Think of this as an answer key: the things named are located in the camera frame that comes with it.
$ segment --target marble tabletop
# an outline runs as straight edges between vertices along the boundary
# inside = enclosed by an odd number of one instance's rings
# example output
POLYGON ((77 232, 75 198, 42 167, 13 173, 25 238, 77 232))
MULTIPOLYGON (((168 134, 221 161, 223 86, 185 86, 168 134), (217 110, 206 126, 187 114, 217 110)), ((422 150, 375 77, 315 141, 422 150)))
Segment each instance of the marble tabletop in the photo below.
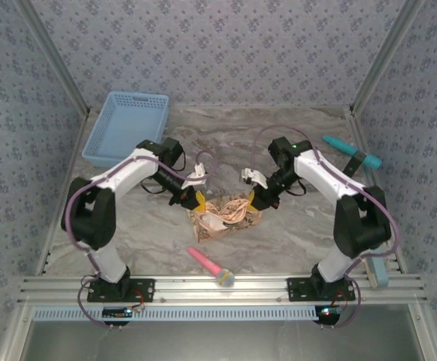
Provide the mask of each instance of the marble tabletop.
MULTIPOLYGON (((171 107, 165 135, 179 140, 187 155, 187 169, 193 169, 200 150, 213 151, 221 165, 208 180, 206 197, 249 193, 251 186, 239 181, 243 168, 250 166, 253 138, 261 128, 284 124, 299 127, 310 135, 323 155, 338 168, 347 157, 321 140, 332 135, 353 143, 348 110, 344 108, 185 108, 171 107)), ((80 140, 80 151, 88 139, 99 111, 92 111, 80 140)), ((283 129, 264 132, 257 142, 256 167, 271 174, 276 166, 268 155, 270 141, 287 136, 292 142, 303 137, 283 129)), ((205 166, 212 161, 203 158, 205 166)), ((104 171, 95 168, 78 153, 72 177, 92 177, 104 171)), ((168 206, 170 195, 149 195, 140 186, 117 204, 117 230, 113 239, 118 252, 134 275, 201 274, 205 270, 188 253, 190 245, 235 273, 309 272, 333 245, 334 210, 310 184, 303 197, 283 194, 279 209, 268 209, 263 221, 234 235, 207 244, 197 244, 187 212, 168 206)), ((56 227, 47 275, 85 275, 92 271, 86 257, 74 249, 66 234, 56 227)))

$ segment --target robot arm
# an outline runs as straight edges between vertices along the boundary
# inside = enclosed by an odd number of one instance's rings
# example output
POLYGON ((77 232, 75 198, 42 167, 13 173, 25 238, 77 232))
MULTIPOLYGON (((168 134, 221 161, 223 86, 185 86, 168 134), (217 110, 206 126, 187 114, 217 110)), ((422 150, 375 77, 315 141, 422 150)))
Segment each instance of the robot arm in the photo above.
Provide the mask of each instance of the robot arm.
POLYGON ((348 185, 353 184, 364 190, 385 206, 384 193, 379 187, 365 187, 350 179, 318 152, 320 160, 340 174, 347 184, 337 180, 319 163, 308 141, 291 144, 285 137, 278 138, 270 144, 269 152, 279 167, 271 177, 265 178, 250 169, 245 169, 242 174, 248 183, 257 183, 250 194, 250 211, 278 208, 279 195, 300 178, 310 182, 335 207, 335 245, 312 270, 312 279, 320 295, 326 292, 329 284, 344 277, 361 253, 379 247, 391 236, 387 218, 373 203, 348 185))
MULTIPOLYGON (((97 175, 91 180, 81 177, 71 182, 68 201, 80 189, 93 181, 103 180, 80 194, 71 205, 71 228, 74 237, 90 247, 90 256, 99 267, 100 277, 105 282, 116 284, 129 274, 125 263, 111 241, 116 230, 116 203, 142 180, 152 177, 172 196, 169 204, 180 204, 194 210, 202 207, 205 197, 189 184, 204 183, 205 180, 184 182, 170 174, 157 161, 172 167, 183 153, 180 143, 167 138, 162 144, 141 142, 122 162, 97 175)), ((61 227, 65 230, 65 213, 61 227)))

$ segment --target patterned wallpaper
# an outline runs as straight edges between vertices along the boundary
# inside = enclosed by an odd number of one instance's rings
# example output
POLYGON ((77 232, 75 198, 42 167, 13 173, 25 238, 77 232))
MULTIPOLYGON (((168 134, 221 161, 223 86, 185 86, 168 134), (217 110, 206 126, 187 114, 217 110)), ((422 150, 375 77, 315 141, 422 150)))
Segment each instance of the patterned wallpaper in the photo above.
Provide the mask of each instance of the patterned wallpaper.
POLYGON ((81 89, 350 104, 403 0, 32 0, 81 89))
POLYGON ((80 119, 12 0, 0 0, 0 337, 33 274, 80 119))
POLYGON ((420 10, 361 120, 437 319, 437 0, 420 10))

